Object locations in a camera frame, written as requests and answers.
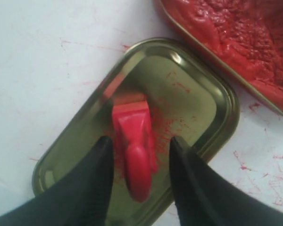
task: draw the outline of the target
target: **metal tin lid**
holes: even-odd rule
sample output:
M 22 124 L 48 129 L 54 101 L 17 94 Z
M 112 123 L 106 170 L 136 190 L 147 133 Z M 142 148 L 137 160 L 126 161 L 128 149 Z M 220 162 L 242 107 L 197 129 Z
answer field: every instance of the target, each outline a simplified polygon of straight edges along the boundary
M 182 137 L 209 161 L 234 133 L 239 104 L 234 91 L 179 43 L 151 39 L 131 47 L 37 163 L 34 193 L 61 179 L 98 138 L 112 134 L 111 97 L 129 90 L 147 96 L 159 169 L 150 198 L 134 202 L 115 156 L 108 226 L 151 225 L 173 201 L 168 175 L 169 141 Z

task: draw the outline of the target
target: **white surface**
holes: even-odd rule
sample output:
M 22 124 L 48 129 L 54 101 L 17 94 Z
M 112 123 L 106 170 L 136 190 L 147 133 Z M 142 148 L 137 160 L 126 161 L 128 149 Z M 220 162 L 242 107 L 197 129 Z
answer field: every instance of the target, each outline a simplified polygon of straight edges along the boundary
M 172 37 L 151 0 L 0 0 L 0 214 L 33 197 L 36 161 L 125 46 Z M 241 119 L 210 165 L 283 211 L 283 118 L 236 88 Z M 172 205 L 155 226 L 178 226 Z

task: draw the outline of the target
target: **red cream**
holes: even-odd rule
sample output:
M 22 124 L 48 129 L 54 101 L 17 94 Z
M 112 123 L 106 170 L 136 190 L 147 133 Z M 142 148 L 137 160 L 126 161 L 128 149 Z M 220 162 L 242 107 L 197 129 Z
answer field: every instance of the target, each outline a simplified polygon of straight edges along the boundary
M 161 0 L 167 13 L 283 111 L 283 0 Z

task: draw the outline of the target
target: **metal tin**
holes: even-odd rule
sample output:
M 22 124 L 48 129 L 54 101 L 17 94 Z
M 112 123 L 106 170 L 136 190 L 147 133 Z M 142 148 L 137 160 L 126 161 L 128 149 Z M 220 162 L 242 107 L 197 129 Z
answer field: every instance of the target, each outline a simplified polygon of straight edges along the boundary
M 171 26 L 177 33 L 179 33 L 185 40 L 188 41 L 194 52 L 197 53 L 200 59 L 206 62 L 214 71 L 217 71 L 220 75 L 226 75 L 239 82 L 250 94 L 259 99 L 267 107 L 269 107 L 275 113 L 283 116 L 283 111 L 269 101 L 264 95 L 262 95 L 256 88 L 250 85 L 242 76 L 240 76 L 235 70 L 227 65 L 223 60 L 217 57 L 212 51 L 210 51 L 203 43 L 197 40 L 191 33 L 184 29 L 180 23 L 178 23 L 164 7 L 164 0 L 153 0 L 157 12 L 160 16 Z
M 153 176 L 150 198 L 142 204 L 130 198 L 116 173 L 107 226 L 151 225 L 171 204 L 168 148 L 172 136 L 182 137 L 209 161 L 239 120 L 234 91 L 193 53 L 173 40 L 142 41 L 125 53 L 37 163 L 36 195 L 69 172 L 100 136 L 112 132 L 111 97 L 132 90 L 148 98 L 160 167 Z

